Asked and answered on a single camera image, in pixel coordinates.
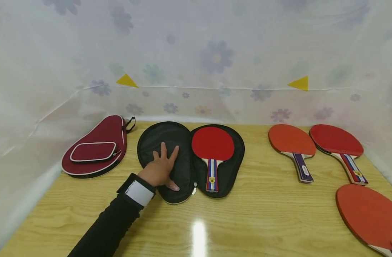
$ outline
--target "wooden table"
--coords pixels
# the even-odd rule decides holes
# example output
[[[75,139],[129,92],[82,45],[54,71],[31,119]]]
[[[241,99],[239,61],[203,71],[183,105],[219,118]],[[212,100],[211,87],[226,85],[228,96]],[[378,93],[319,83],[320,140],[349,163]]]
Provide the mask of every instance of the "wooden table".
[[[141,170],[136,146],[150,125],[138,123],[124,160],[106,175],[79,180],[61,174],[0,257],[67,256],[129,174]],[[306,160],[315,182],[302,184],[292,160],[270,146],[270,126],[229,127],[244,139],[245,156],[228,197],[214,200],[198,191],[168,205],[156,195],[115,256],[380,256],[359,243],[337,211],[336,190],[348,179],[336,159],[317,151]],[[392,186],[372,163],[365,156],[356,163],[369,187],[392,200]]]

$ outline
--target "black sleeve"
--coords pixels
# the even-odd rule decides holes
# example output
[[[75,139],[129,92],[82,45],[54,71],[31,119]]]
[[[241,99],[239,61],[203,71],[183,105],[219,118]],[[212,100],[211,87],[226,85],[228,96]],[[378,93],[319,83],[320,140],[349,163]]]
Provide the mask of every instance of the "black sleeve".
[[[99,215],[98,219],[80,239],[68,257],[112,257],[127,230],[139,217],[144,208],[130,197],[123,194],[125,187],[133,180],[139,181],[147,189],[155,188],[132,174],[118,190],[117,197]]]

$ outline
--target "case zipper pull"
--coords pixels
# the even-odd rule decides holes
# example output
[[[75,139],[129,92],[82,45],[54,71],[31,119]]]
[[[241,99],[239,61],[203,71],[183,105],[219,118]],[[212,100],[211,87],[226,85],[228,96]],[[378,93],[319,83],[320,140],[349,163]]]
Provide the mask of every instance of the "case zipper pull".
[[[115,152],[115,153],[113,154],[113,156],[116,156],[116,155],[120,154],[120,152],[121,152],[121,150],[118,151],[118,152]]]
[[[197,188],[197,183],[196,182],[194,182],[194,188],[193,188],[193,192],[192,192],[192,195],[194,195],[195,193],[196,193],[196,188]]]

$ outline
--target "open paddle case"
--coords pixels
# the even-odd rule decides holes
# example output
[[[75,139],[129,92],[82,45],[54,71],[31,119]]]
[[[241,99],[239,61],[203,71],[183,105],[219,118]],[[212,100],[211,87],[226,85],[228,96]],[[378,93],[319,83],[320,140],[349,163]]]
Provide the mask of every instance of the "open paddle case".
[[[215,193],[206,191],[207,165],[192,150],[194,133],[198,129],[208,126],[225,130],[234,143],[233,156],[217,168],[219,191]],[[196,193],[196,188],[211,198],[223,198],[229,194],[244,157],[243,139],[234,129],[223,125],[205,125],[189,131],[177,122],[167,121],[154,124],[143,132],[137,144],[137,155],[143,168],[153,160],[153,151],[160,154],[162,142],[166,143],[168,157],[172,154],[174,147],[179,146],[179,155],[174,163],[170,178],[180,187],[180,190],[174,192],[166,186],[157,187],[161,197],[167,203],[175,205],[186,201]]]
[[[134,124],[128,129],[131,121]],[[135,125],[136,117],[104,118],[66,151],[61,160],[62,170],[74,178],[95,178],[111,171],[126,154],[127,134]]]

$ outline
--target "white piping trim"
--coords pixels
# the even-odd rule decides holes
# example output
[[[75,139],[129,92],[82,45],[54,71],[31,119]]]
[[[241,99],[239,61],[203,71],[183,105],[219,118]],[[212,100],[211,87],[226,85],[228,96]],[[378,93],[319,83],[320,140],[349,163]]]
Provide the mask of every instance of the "white piping trim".
[[[120,115],[110,115],[110,116],[119,116],[120,119],[121,119],[121,122],[122,122],[122,124],[123,124],[123,117],[122,117],[122,116],[120,116]],[[90,132],[92,132],[92,131],[93,131],[102,121],[104,121],[107,117],[104,117],[104,119],[102,119],[102,120],[92,129],[92,130],[90,130],[87,134],[85,134],[84,136],[82,136],[81,138],[79,138],[78,140],[76,140],[76,142],[79,141],[79,140],[81,140],[82,138],[84,138],[84,137],[87,136],[88,134],[90,134]],[[62,163],[63,163],[63,158],[64,158],[64,156],[66,155],[66,152],[67,152],[68,150],[69,150],[69,149],[67,149],[67,150],[65,151],[65,153],[63,154],[63,156],[61,157],[61,162],[62,162]],[[121,155],[121,153],[117,156],[117,158],[114,160],[114,162],[119,158],[120,155]],[[105,168],[102,168],[101,170],[94,171],[94,172],[91,172],[91,173],[74,174],[74,173],[70,173],[70,172],[66,171],[66,170],[63,168],[63,164],[61,165],[61,169],[62,169],[65,173],[67,173],[67,174],[69,174],[69,175],[74,175],[74,176],[83,176],[83,175],[94,174],[94,173],[97,173],[97,172],[100,172],[100,171],[104,170]]]
[[[74,154],[74,151],[77,149],[77,147],[79,147],[79,146],[82,146],[82,145],[95,145],[95,144],[102,144],[102,143],[112,143],[113,144],[113,149],[111,150],[111,152],[110,152],[110,155],[109,156],[107,156],[107,157],[104,157],[104,158],[102,158],[102,159],[90,159],[90,160],[75,160],[75,159],[73,159],[72,158],[72,156],[73,156],[73,154]],[[114,142],[94,142],[94,143],[80,143],[80,144],[78,144],[74,149],[73,149],[73,151],[71,151],[71,154],[70,154],[70,160],[72,161],[72,162],[92,162],[92,161],[102,161],[102,160],[106,160],[106,159],[109,159],[113,154],[114,154],[114,151],[115,151],[115,149],[116,149],[116,143],[114,143]]]
[[[114,162],[110,163],[110,164],[107,165],[106,167],[104,167],[104,168],[102,168],[102,169],[100,169],[100,170],[97,170],[97,171],[90,172],[90,173],[83,173],[83,174],[77,173],[77,174],[74,174],[74,173],[69,173],[68,171],[66,171],[65,169],[63,169],[63,167],[61,167],[61,168],[63,169],[63,171],[64,171],[65,173],[67,173],[67,174],[69,174],[69,175],[73,175],[73,176],[90,175],[90,174],[98,173],[98,172],[104,170],[105,168],[108,168],[109,166],[113,165],[113,163],[115,163],[115,162],[117,161],[117,159],[119,158],[119,156],[120,156],[121,154],[122,154],[122,153],[120,152],[120,154],[117,155],[117,158],[114,160]]]

